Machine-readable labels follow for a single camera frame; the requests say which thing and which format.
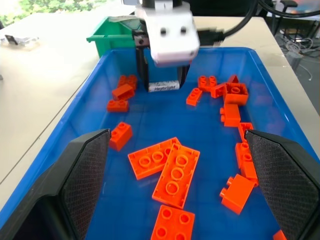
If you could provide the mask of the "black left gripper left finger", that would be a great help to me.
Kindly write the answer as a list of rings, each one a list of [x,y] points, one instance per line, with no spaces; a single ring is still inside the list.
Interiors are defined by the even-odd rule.
[[[70,141],[0,229],[2,240],[83,240],[100,196],[109,129]]]

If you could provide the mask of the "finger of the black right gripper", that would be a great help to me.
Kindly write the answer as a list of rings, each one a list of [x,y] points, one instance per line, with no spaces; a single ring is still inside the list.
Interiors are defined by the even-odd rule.
[[[190,69],[190,65],[183,65],[183,66],[179,66],[177,68],[177,77],[178,77],[178,83],[179,83],[179,89],[182,88],[182,86],[184,85],[186,79],[187,79],[187,75]]]
[[[144,54],[144,47],[135,48],[137,72],[142,80],[144,89],[149,92],[149,65]]]

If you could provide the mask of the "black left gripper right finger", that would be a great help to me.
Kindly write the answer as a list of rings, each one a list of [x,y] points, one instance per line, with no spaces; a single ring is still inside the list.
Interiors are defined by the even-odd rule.
[[[288,240],[320,238],[320,163],[298,142],[262,132],[244,134],[260,189]]]

